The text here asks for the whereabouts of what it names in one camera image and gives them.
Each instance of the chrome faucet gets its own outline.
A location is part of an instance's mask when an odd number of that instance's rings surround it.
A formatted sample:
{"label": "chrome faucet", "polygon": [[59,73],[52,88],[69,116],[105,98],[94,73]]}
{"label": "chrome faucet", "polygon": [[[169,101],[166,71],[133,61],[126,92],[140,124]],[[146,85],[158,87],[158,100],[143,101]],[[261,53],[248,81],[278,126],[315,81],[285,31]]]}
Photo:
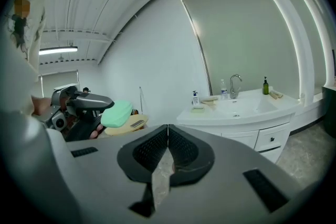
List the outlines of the chrome faucet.
{"label": "chrome faucet", "polygon": [[243,81],[243,80],[241,79],[241,76],[238,75],[238,74],[234,74],[234,75],[230,78],[230,85],[231,85],[231,88],[230,88],[230,98],[231,98],[231,99],[236,99],[237,96],[238,96],[238,90],[237,90],[237,92],[235,92],[235,90],[234,90],[234,88],[233,88],[233,83],[232,83],[232,78],[233,78],[233,77],[238,77],[238,78],[240,79],[240,81]]}

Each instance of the baseboard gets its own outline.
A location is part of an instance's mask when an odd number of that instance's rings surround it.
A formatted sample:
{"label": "baseboard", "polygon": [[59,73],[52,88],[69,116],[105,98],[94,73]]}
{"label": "baseboard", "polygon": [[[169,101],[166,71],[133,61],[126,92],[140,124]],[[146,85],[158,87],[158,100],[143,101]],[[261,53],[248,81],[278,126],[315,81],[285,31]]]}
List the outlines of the baseboard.
{"label": "baseboard", "polygon": [[320,117],[319,119],[317,119],[317,120],[315,120],[315,121],[313,121],[313,122],[311,122],[311,123],[309,123],[309,124],[307,124],[307,125],[305,125],[305,126],[303,126],[301,128],[298,128],[298,129],[296,129],[294,131],[291,131],[289,133],[289,136],[297,134],[297,133],[300,133],[300,132],[304,131],[305,129],[308,129],[308,128],[314,126],[315,124],[321,122],[323,119],[324,119],[324,116]]}

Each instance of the mint green object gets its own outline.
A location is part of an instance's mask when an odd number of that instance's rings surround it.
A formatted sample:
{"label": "mint green object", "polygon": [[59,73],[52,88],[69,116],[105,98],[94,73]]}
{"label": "mint green object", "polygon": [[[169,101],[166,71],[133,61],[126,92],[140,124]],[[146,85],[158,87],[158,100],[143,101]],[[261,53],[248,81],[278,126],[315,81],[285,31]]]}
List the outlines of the mint green object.
{"label": "mint green object", "polygon": [[115,101],[113,107],[104,110],[100,123],[105,127],[119,128],[128,120],[132,109],[133,106],[129,101]]}

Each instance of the clear plastic bottle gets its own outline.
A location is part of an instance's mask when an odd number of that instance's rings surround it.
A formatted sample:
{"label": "clear plastic bottle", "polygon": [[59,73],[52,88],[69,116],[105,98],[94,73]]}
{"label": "clear plastic bottle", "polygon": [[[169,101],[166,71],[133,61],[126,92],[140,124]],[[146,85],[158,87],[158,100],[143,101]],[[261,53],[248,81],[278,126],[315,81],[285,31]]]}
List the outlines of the clear plastic bottle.
{"label": "clear plastic bottle", "polygon": [[222,100],[226,100],[227,99],[227,88],[226,88],[226,86],[225,86],[225,82],[224,82],[224,79],[221,79],[221,85],[220,85],[220,98],[222,99]]}

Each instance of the ceiling light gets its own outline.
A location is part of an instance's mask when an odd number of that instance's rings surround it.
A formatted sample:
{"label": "ceiling light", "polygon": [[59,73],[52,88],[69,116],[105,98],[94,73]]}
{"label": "ceiling light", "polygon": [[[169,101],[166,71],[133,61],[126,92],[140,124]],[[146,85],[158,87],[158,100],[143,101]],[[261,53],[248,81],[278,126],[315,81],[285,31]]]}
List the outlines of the ceiling light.
{"label": "ceiling light", "polygon": [[46,55],[46,54],[60,54],[62,52],[73,52],[77,51],[78,47],[55,47],[55,48],[48,48],[48,49],[41,49],[39,51],[39,55]]}

